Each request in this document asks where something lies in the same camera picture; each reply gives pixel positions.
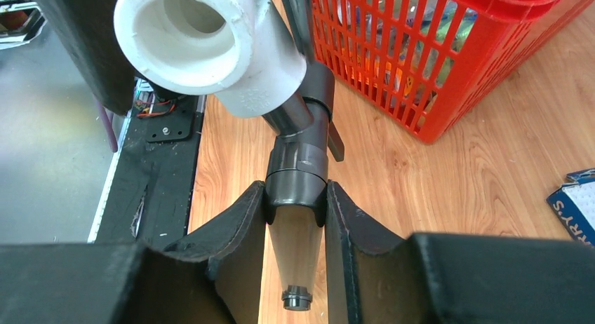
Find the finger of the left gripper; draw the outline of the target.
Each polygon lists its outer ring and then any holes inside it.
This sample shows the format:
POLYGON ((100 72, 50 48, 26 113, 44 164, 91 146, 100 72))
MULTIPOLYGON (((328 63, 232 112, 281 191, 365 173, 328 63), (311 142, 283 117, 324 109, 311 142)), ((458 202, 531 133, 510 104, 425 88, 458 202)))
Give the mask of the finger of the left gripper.
POLYGON ((135 70, 114 33, 117 0, 35 0, 90 87, 117 115, 133 105, 135 70))
POLYGON ((298 51, 308 62, 315 61, 312 0, 281 0, 298 51))

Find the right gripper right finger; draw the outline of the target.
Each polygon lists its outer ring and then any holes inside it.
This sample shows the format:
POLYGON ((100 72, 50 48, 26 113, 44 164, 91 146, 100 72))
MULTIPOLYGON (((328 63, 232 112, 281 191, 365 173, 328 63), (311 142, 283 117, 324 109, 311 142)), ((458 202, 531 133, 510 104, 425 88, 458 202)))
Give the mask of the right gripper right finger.
POLYGON ((594 249, 575 241, 402 238, 327 186, 330 323, 593 323, 594 249))

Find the dark grey metal faucet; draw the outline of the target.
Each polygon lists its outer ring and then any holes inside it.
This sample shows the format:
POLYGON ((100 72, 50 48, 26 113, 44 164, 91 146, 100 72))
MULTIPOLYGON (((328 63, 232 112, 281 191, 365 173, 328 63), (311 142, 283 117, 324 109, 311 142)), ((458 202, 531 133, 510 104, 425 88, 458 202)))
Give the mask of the dark grey metal faucet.
POLYGON ((326 222, 328 155, 343 161, 345 146, 333 123, 335 77, 321 62, 307 69, 299 94, 312 123, 275 139, 265 180, 269 235, 281 279, 284 309, 311 308, 326 222))

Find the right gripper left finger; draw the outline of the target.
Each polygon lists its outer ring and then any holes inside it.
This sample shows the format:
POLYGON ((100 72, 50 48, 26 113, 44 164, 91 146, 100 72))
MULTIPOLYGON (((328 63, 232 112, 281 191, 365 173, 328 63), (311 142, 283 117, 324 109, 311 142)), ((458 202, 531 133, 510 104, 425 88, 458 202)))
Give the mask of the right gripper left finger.
POLYGON ((163 250, 141 241, 1 247, 2 323, 256 323, 264 184, 163 250))

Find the white pvc elbow fitting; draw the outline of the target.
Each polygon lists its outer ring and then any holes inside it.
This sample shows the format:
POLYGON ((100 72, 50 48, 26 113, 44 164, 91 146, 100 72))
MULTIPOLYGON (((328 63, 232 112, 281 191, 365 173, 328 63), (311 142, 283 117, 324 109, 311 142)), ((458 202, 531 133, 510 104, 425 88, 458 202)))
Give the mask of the white pvc elbow fitting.
POLYGON ((179 94, 215 95, 237 117, 274 111, 307 71, 272 0, 117 0, 113 21, 141 75, 179 94))

